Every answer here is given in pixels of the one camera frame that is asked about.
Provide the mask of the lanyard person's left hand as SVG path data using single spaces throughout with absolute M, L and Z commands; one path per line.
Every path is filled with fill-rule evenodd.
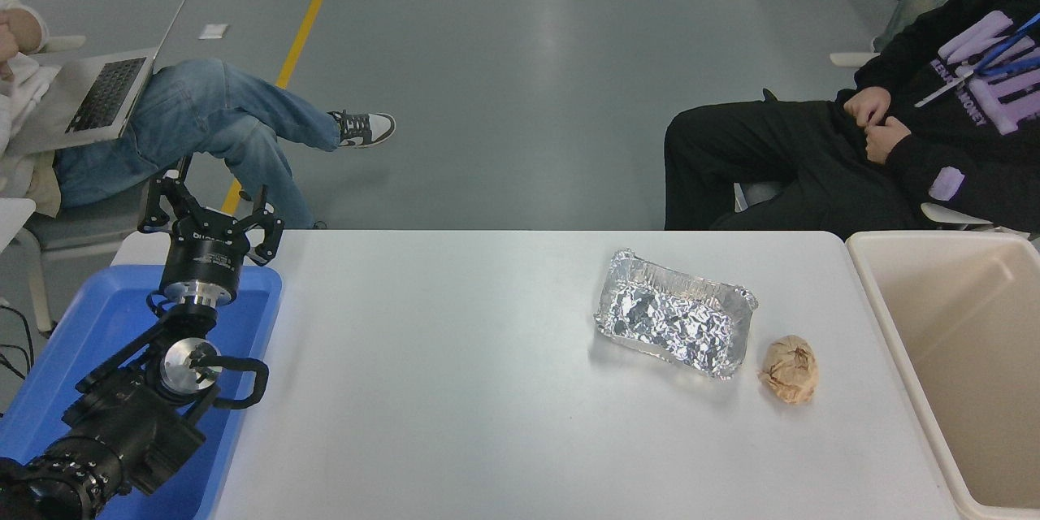
M 864 134 L 866 158 L 870 163 L 884 165 L 891 156 L 891 151 L 899 142 L 909 137 L 912 132 L 898 118 L 886 116 L 879 123 L 866 125 Z

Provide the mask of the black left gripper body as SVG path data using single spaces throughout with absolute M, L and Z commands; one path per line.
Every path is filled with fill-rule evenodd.
M 238 286 L 249 240 L 242 232 L 234 231 L 235 223 L 234 217 L 216 211 L 174 222 L 160 286 L 187 282 Z

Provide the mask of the lanyard person's right hand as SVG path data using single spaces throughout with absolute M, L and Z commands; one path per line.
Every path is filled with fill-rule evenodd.
M 865 130 L 883 124 L 891 105 L 891 94 L 883 87 L 866 87 L 846 100 L 844 112 L 853 116 L 858 128 Z

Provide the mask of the laptop person's left hand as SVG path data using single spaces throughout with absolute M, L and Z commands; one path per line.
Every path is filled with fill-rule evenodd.
M 24 9 L 1 10 L 1 60 L 40 49 L 42 27 L 36 16 Z

